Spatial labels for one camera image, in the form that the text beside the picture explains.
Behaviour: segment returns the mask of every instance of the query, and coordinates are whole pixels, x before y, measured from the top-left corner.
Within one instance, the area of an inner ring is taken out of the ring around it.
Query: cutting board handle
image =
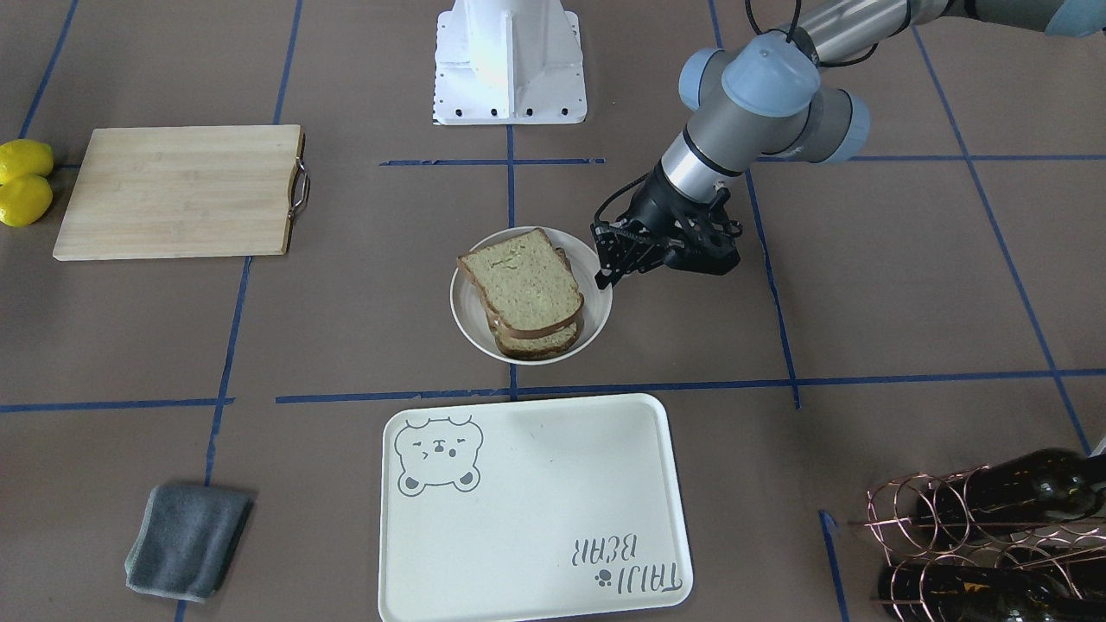
[[[295,177],[292,179],[292,207],[288,210],[289,220],[295,220],[303,207],[307,205],[307,195],[311,194],[311,176],[307,173],[307,165],[301,156],[295,157]]]

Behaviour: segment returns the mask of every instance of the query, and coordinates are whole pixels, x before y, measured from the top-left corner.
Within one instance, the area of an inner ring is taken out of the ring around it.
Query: table surface
[[[752,166],[733,272],[627,278],[598,339],[554,365],[468,343],[456,256],[509,225],[587,240],[686,123],[684,61],[751,37],[740,2],[565,4],[587,120],[518,127],[430,123],[447,0],[0,6],[0,137],[60,164],[43,220],[0,230],[0,619],[376,619],[380,437],[413,407],[664,403],[695,589],[612,620],[883,620],[880,550],[849,525],[866,489],[1098,444],[1098,34],[907,30],[824,73],[872,108],[860,157]],[[762,23],[790,13],[760,4]],[[94,128],[268,123],[303,126],[312,173],[285,256],[51,257]],[[257,497],[202,605],[124,584],[167,481]]]

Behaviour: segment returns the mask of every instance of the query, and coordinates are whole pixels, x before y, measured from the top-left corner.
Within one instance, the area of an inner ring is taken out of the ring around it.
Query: lemon
[[[24,175],[0,186],[0,222],[27,227],[46,212],[54,193],[40,175]]]
[[[54,152],[50,145],[19,138],[0,145],[0,184],[23,175],[50,175],[54,169]]]

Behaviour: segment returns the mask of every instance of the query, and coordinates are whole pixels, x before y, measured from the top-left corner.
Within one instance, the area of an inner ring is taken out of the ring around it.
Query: bear drawing
[[[477,452],[483,444],[483,432],[471,418],[458,421],[407,421],[396,435],[396,454],[403,473],[399,491],[414,497],[427,486],[452,484],[468,493],[480,484]]]

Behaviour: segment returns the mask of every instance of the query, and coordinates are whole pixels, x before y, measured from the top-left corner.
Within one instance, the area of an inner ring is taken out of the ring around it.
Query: wooden cutting board
[[[299,125],[96,129],[54,257],[282,255],[302,149]]]

